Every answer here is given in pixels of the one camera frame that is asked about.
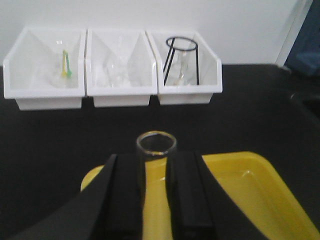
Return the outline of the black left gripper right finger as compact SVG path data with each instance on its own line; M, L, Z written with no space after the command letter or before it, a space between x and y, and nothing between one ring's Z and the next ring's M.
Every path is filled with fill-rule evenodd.
M175 240L265 240L193 151L178 151L166 165L166 194Z

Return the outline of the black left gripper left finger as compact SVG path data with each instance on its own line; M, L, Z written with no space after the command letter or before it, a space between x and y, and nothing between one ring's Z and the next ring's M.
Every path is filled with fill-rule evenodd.
M113 154L75 198L14 240L140 240L145 167L134 154Z

